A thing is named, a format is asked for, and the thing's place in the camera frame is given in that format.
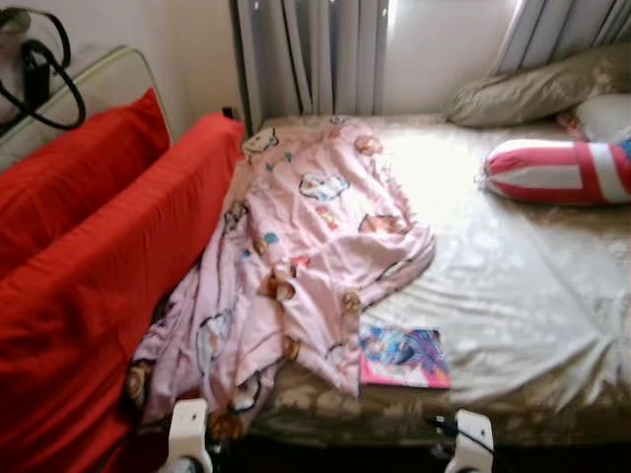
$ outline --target white wall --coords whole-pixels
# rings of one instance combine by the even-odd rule
[[[521,0],[390,0],[383,112],[441,111],[494,67]]]
[[[209,111],[243,116],[228,0],[22,0],[63,22],[73,46],[127,44],[156,77],[175,137]]]

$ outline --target curtain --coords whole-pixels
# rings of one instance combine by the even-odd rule
[[[237,0],[250,126],[381,109],[387,0]]]
[[[631,0],[524,0],[498,72],[563,59],[631,37]]]

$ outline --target cartoon print blanket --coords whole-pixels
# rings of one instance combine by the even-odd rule
[[[418,277],[434,252],[361,121],[263,130],[244,150],[247,192],[229,195],[127,379],[146,421],[203,396],[219,439],[244,431],[287,360],[356,396],[360,312]]]

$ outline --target book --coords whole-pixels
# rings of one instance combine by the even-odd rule
[[[438,330],[362,325],[360,382],[449,389],[449,368]]]

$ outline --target bed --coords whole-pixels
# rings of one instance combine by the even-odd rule
[[[629,207],[527,205],[479,190],[481,162],[496,145],[567,140],[553,122],[477,131],[439,115],[366,120],[437,247],[420,278],[362,321],[438,327],[454,386],[363,386],[354,400],[290,364],[252,432],[309,444],[422,444],[437,438],[424,415],[464,407],[488,415],[501,444],[630,440]]]

